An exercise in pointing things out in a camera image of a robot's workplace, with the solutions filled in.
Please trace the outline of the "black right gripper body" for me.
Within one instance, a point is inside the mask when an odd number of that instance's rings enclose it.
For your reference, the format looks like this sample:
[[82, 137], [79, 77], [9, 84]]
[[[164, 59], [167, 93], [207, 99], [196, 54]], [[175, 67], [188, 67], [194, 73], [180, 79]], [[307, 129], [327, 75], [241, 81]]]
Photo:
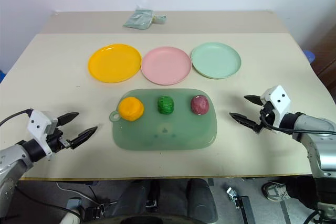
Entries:
[[271, 127], [274, 124], [275, 114], [273, 112], [274, 106], [271, 102], [266, 102], [260, 109], [260, 124], [258, 126], [258, 131], [262, 129], [272, 130]]

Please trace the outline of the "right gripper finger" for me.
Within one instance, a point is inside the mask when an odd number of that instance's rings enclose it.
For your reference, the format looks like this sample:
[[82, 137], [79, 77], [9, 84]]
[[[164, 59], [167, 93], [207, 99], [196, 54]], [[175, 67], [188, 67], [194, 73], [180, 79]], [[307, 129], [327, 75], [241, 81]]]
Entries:
[[230, 112], [229, 115], [239, 124], [253, 130], [255, 133], [260, 132], [260, 124], [257, 124], [256, 122], [248, 119], [246, 116]]
[[245, 95], [244, 98], [246, 100], [250, 101], [253, 104], [262, 106], [262, 101], [261, 101], [260, 96], [257, 96], [257, 95]]

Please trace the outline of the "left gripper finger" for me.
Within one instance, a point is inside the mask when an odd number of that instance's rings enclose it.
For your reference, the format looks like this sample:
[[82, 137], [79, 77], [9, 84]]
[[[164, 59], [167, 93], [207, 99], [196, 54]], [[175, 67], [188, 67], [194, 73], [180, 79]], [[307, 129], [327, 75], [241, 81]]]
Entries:
[[79, 112], [69, 112], [57, 117], [57, 126], [63, 126], [71, 122], [75, 117], [79, 115]]
[[88, 139], [90, 139], [93, 136], [97, 128], [98, 127], [95, 126], [95, 127], [86, 129], [83, 132], [79, 133], [76, 138], [74, 138], [73, 140], [69, 142], [70, 148], [74, 150], [75, 148], [77, 148], [78, 146], [86, 142]]

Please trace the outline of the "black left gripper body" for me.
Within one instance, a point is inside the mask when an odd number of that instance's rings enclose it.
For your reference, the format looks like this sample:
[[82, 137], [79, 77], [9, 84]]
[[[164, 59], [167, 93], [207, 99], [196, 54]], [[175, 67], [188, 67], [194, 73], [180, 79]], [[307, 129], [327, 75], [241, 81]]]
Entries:
[[46, 142], [53, 153], [70, 147], [69, 141], [63, 139], [63, 132], [57, 127], [52, 134], [47, 135]]

